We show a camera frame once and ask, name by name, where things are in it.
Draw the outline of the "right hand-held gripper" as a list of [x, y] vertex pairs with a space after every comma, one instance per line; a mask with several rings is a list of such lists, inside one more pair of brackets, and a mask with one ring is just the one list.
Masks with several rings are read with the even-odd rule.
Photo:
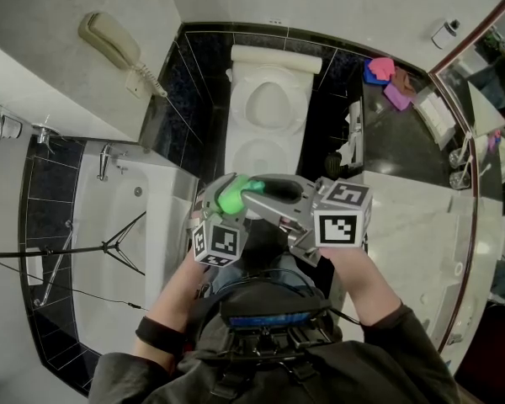
[[[288, 236], [290, 252], [316, 267], [322, 247], [361, 247], [371, 219], [373, 191], [343, 178], [262, 174], [264, 194], [242, 194], [243, 204]], [[289, 201], [276, 197], [298, 197]]]

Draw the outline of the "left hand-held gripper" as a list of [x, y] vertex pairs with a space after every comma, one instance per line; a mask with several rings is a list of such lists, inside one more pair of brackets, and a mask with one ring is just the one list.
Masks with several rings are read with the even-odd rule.
[[241, 192], [248, 180], [246, 175], [228, 173], [197, 198], [191, 231], [195, 262], [225, 268], [241, 257], [248, 237]]

